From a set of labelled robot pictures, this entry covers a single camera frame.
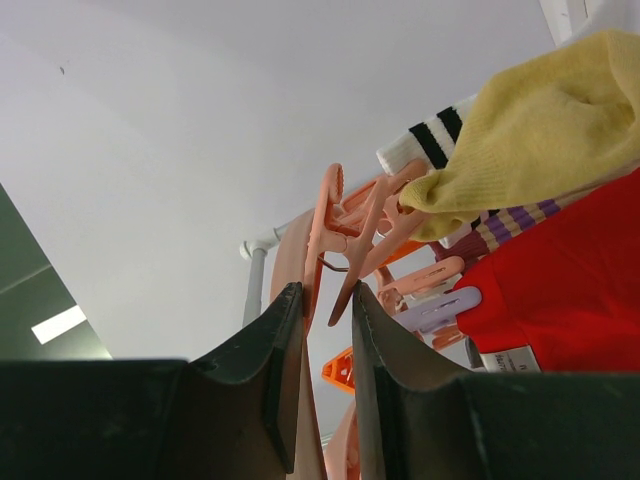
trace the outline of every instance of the white pipe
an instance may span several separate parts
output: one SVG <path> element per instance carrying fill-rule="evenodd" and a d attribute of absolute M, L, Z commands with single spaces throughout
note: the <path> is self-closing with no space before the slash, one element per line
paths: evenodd
<path fill-rule="evenodd" d="M 244 316 L 242 326 L 253 322 L 262 313 L 262 286 L 264 283 L 264 262 L 267 252 L 277 246 L 282 240 L 289 224 L 263 233 L 252 241 L 244 241 L 240 245 L 240 255 L 245 260 L 251 260 L 249 272 L 249 285 L 247 286 L 247 299 L 244 302 Z"/>

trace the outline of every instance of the green wall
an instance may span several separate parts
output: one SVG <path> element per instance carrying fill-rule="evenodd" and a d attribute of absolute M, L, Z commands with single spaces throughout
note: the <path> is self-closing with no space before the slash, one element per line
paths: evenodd
<path fill-rule="evenodd" d="M 44 345 L 31 331 L 74 305 L 0 185 L 0 360 L 110 358 L 89 322 Z"/>

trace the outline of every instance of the purple stripe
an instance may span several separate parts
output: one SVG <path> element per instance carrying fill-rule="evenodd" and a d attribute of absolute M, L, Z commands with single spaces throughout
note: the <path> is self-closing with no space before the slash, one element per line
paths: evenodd
<path fill-rule="evenodd" d="M 498 245 L 502 245 L 511 239 L 511 232 L 504 226 L 504 223 L 498 218 L 498 215 L 489 217 L 484 223 L 489 228 L 489 231 L 496 237 Z"/>
<path fill-rule="evenodd" d="M 507 212 L 509 212 L 511 218 L 515 220 L 515 222 L 520 227 L 520 230 L 522 230 L 523 232 L 536 224 L 536 221 L 531 215 L 529 215 L 529 212 L 527 212 L 524 207 L 507 208 Z"/>
<path fill-rule="evenodd" d="M 547 218 L 560 211 L 560 207 L 554 200 L 545 200 L 544 202 L 540 202 L 538 203 L 538 208 L 542 210 L 542 213 L 544 213 L 544 216 Z"/>

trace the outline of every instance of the fluorescent light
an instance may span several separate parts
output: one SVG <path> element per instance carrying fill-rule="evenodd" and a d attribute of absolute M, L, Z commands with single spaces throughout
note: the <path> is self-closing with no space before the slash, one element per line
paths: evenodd
<path fill-rule="evenodd" d="M 33 334 L 38 338 L 40 343 L 44 345 L 65 332 L 68 332 L 76 325 L 80 325 L 87 317 L 84 315 L 79 306 L 71 307 L 58 315 L 51 317 L 39 323 L 35 327 L 31 327 Z"/>

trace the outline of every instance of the laundry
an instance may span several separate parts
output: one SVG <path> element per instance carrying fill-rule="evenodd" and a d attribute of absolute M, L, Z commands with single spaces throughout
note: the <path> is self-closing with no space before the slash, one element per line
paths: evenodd
<path fill-rule="evenodd" d="M 456 284 L 481 354 L 530 347 L 543 371 L 640 370 L 640 170 L 485 256 Z"/>
<path fill-rule="evenodd" d="M 437 214 L 414 238 L 439 239 L 482 211 L 562 196 L 638 158 L 639 77 L 640 37 L 615 30 L 494 76 L 446 166 L 402 192 L 405 207 Z"/>

